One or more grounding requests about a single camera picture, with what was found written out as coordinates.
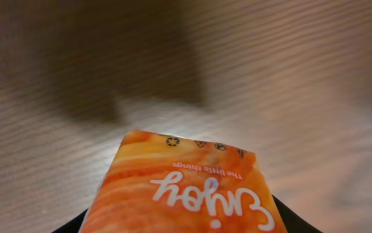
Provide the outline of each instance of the wood grain surface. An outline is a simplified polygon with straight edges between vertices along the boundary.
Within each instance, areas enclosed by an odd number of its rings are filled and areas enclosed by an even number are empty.
[[[372,232],[372,0],[0,1],[0,232],[93,200],[129,129],[255,151],[324,232]]]

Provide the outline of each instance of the orange packet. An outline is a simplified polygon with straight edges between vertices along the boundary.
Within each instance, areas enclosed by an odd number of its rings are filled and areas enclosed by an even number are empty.
[[[254,153],[131,131],[80,233],[286,232]]]

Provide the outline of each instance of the printed icon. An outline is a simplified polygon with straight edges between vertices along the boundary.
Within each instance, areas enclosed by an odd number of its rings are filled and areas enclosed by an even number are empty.
[[[215,143],[215,148],[220,150],[220,151],[226,150],[226,146],[222,143]]]
[[[238,151],[238,153],[239,153],[239,157],[240,157],[241,159],[243,159],[244,156],[245,156],[246,151],[244,151],[243,149],[238,149],[238,148],[237,148],[237,151]]]
[[[202,148],[206,145],[206,142],[202,142],[202,141],[194,141],[196,143],[196,145],[199,146],[199,148]]]
[[[166,140],[166,144],[168,144],[169,146],[177,146],[178,144],[180,144],[180,140],[178,138],[169,137]]]

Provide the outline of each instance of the round icon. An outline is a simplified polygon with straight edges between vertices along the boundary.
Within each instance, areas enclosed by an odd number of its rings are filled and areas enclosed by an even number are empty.
[[[224,150],[226,150],[226,145],[224,145],[222,143],[215,143],[215,148],[220,150],[220,151],[224,151]]]
[[[177,146],[178,144],[180,144],[180,140],[178,138],[169,137],[166,140],[166,144],[168,144],[169,146]]]

